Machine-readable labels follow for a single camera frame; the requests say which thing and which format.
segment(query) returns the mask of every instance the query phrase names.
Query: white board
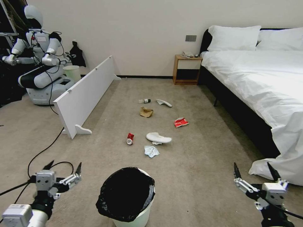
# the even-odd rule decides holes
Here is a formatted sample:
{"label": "white board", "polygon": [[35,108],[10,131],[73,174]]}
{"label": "white board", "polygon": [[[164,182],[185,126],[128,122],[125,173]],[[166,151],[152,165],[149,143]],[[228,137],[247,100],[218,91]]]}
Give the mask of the white board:
{"label": "white board", "polygon": [[109,56],[54,101],[64,133],[71,139],[79,133],[79,126],[86,121],[114,79],[121,78],[115,75],[114,59]]}

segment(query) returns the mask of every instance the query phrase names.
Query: baseboard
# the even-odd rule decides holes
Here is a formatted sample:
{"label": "baseboard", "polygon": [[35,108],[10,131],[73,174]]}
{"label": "baseboard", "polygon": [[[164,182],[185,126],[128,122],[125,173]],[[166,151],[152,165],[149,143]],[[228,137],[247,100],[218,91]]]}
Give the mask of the baseboard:
{"label": "baseboard", "polygon": [[172,79],[172,76],[126,76],[126,75],[117,75],[120,78],[144,78],[144,79]]}

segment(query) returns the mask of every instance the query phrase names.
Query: red soda can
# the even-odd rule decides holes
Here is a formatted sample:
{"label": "red soda can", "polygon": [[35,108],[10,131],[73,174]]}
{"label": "red soda can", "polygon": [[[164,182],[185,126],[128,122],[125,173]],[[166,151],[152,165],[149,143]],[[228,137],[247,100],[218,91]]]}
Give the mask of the red soda can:
{"label": "red soda can", "polygon": [[131,133],[129,133],[129,134],[127,135],[126,143],[127,143],[128,145],[132,145],[132,144],[133,144],[133,139],[134,139],[134,135],[131,134]]}

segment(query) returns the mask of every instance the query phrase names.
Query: wooden nightstand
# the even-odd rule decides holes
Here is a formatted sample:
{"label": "wooden nightstand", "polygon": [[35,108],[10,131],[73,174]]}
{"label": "wooden nightstand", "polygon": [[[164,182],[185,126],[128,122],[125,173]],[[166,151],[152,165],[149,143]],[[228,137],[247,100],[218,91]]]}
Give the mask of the wooden nightstand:
{"label": "wooden nightstand", "polygon": [[174,84],[197,85],[201,62],[201,57],[184,58],[176,55],[173,72]]}

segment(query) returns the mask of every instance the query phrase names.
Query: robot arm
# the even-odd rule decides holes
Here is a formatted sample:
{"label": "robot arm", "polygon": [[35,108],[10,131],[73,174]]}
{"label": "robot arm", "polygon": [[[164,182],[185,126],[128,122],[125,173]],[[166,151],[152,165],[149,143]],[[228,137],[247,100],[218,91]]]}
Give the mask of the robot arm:
{"label": "robot arm", "polygon": [[61,37],[57,33],[53,32],[49,35],[49,39],[50,44],[47,48],[46,54],[42,58],[42,63],[48,66],[56,66],[60,64],[65,65],[69,63],[70,60],[66,59],[69,57],[65,54],[63,59],[53,58],[53,56],[57,53],[58,48],[61,46]]}
{"label": "robot arm", "polygon": [[286,214],[284,197],[288,181],[281,179],[279,173],[267,163],[268,168],[276,183],[249,184],[242,180],[240,171],[234,163],[234,182],[247,197],[255,200],[254,204],[263,216],[262,227],[294,227]]}
{"label": "robot arm", "polygon": [[16,64],[33,64],[34,60],[32,58],[17,58],[22,54],[25,48],[29,48],[29,44],[25,40],[18,38],[12,48],[11,54],[2,57],[2,61],[12,66],[15,66]]}
{"label": "robot arm", "polygon": [[7,227],[45,227],[47,220],[52,215],[54,202],[60,194],[69,191],[81,181],[81,163],[76,172],[67,178],[57,178],[50,168],[54,161],[46,165],[43,170],[30,179],[35,183],[37,192],[34,202],[28,204],[11,204],[2,217]]}

